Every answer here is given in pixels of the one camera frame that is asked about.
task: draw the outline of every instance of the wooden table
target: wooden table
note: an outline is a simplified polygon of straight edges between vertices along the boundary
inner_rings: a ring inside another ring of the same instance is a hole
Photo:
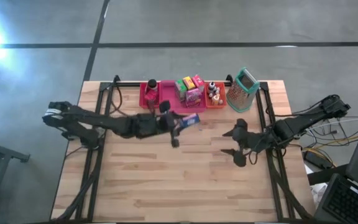
[[[291,113],[284,82],[267,82],[276,114]],[[84,82],[80,107],[94,111],[99,83]],[[147,112],[139,107],[139,88],[122,87],[121,91],[123,112]],[[116,91],[114,101],[119,102]],[[240,168],[233,164],[230,156],[219,151],[237,149],[236,142],[222,137],[233,128],[237,118],[244,118],[251,131],[260,132],[256,100],[244,113],[227,106],[221,110],[206,110],[200,118],[199,126],[180,134],[180,147],[176,149],[170,145],[169,134],[138,140],[123,139],[108,131],[94,222],[275,221],[265,153],[259,154],[256,165],[248,162],[245,168]],[[71,142],[67,153],[79,145],[79,142]],[[62,214],[78,193],[85,157],[86,149],[81,149],[66,159],[52,218]],[[284,161],[292,192],[306,210],[314,214],[300,149],[288,147]],[[281,190],[280,198],[284,214],[287,214]],[[87,200],[89,197],[85,201],[84,217],[88,211]]]

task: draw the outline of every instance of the orange tray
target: orange tray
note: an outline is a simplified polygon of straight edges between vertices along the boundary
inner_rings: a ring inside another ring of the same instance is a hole
[[[215,82],[215,86],[219,87],[219,95],[221,96],[220,100],[223,100],[222,105],[212,105],[211,104],[212,100],[209,99],[209,97],[208,97],[208,86],[209,86],[209,83],[204,84],[204,96],[205,96],[206,108],[207,109],[222,109],[222,108],[224,108],[227,105],[226,91],[224,89],[224,83]]]

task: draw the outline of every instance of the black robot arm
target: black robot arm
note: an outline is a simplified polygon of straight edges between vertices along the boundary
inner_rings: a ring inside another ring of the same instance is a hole
[[[169,109],[169,101],[164,101],[160,104],[161,115],[139,113],[112,118],[84,110],[67,101],[51,102],[42,119],[46,125],[63,131],[62,136],[68,140],[79,137],[82,145],[90,149],[99,146],[99,139],[105,129],[123,138],[138,139],[170,133],[172,146],[178,147],[179,142],[175,137],[188,125],[183,125],[185,116],[170,112]],[[81,123],[92,125],[94,128],[87,129]]]
[[[329,95],[315,107],[303,113],[297,113],[291,118],[276,121],[267,127],[263,133],[248,132],[246,121],[238,119],[234,128],[223,136],[232,136],[233,140],[239,144],[239,150],[223,149],[222,152],[232,155],[234,163],[244,167],[246,156],[252,151],[260,153],[271,147],[283,149],[295,136],[303,135],[310,126],[324,119],[342,118],[349,109],[350,106],[343,103],[338,95]],[[250,149],[250,151],[244,154],[244,149]]]

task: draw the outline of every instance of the pink tray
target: pink tray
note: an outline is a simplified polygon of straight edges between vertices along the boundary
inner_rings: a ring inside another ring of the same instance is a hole
[[[171,110],[176,113],[200,113],[205,111],[206,103],[204,92],[202,92],[200,105],[188,108],[186,103],[181,102],[175,93],[175,81],[174,80],[162,80],[160,83],[160,103],[164,100],[169,100],[171,104]]]

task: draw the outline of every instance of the gray floor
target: gray floor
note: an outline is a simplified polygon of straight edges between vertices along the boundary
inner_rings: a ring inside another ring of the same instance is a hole
[[[2,43],[92,43],[102,4],[0,1]],[[111,0],[100,41],[358,42],[358,0]],[[48,220],[67,142],[41,116],[49,101],[77,102],[90,50],[1,50],[0,145],[30,153],[31,160],[9,166],[0,223]],[[90,79],[196,73],[222,79],[243,66],[258,79],[284,80],[293,111],[336,93],[352,106],[349,115],[358,116],[358,47],[99,49]],[[358,121],[344,128],[353,133]],[[301,141],[306,145],[311,139]],[[354,146],[327,152],[345,164]]]

